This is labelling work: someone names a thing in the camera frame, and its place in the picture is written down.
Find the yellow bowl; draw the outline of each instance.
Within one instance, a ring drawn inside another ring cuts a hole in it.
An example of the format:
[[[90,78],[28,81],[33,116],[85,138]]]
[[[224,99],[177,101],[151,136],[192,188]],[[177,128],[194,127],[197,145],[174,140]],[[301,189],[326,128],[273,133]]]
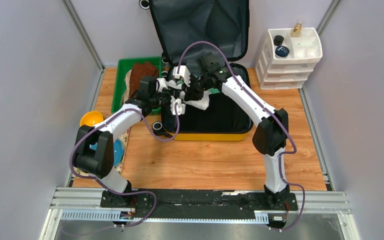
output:
[[[80,120],[80,127],[83,125],[92,127],[104,120],[104,116],[99,111],[90,111],[86,113]]]

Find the bottle cap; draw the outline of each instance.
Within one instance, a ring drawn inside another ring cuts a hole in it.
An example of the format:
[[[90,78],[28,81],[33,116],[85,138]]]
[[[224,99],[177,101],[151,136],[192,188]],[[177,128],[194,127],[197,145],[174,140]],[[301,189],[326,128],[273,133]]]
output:
[[[274,53],[276,54],[276,57],[285,59],[289,54],[289,48],[285,46],[278,46],[276,47],[276,51],[274,51]]]
[[[284,37],[281,35],[277,35],[274,37],[273,44],[275,46],[281,46],[284,43]]]

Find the suitcase lid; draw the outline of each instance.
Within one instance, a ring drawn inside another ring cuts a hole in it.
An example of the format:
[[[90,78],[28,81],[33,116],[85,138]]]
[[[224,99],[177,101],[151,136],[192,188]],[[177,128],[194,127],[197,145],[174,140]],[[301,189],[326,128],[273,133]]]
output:
[[[178,64],[183,51],[197,41],[215,44],[229,61],[247,53],[249,0],[150,0],[149,7],[171,65]],[[222,58],[213,47],[198,44],[186,53],[183,64],[196,65],[195,59],[208,52]]]

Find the white wall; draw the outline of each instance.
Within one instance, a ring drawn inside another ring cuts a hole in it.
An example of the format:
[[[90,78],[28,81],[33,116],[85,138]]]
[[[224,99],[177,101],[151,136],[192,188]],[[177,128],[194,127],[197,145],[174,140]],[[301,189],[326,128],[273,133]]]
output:
[[[119,59],[160,56],[163,52],[149,10],[138,0],[71,0],[100,59],[106,66]],[[248,51],[238,61],[254,67],[260,40],[268,28],[292,28],[298,19],[317,27],[331,0],[250,0]]]
[[[321,41],[304,87],[330,176],[362,239],[384,239],[384,1],[342,1]]]
[[[0,239],[38,239],[98,76],[60,0],[0,0]]]

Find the wooden tabletop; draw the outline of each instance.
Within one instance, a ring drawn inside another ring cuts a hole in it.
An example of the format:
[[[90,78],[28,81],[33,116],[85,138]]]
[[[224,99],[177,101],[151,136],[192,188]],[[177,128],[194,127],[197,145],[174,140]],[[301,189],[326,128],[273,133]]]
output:
[[[107,68],[95,110],[111,115],[116,68]],[[248,68],[251,88],[276,109],[289,115],[289,133],[297,153],[285,155],[286,178],[306,190],[325,191],[319,160],[297,89],[261,90],[256,72]],[[151,125],[161,117],[148,116]],[[255,127],[242,141],[161,142],[144,122],[131,127],[121,175],[133,188],[262,190],[266,179],[263,156],[254,148]],[[286,150],[291,150],[288,142]],[[90,179],[75,179],[73,187],[99,187]]]

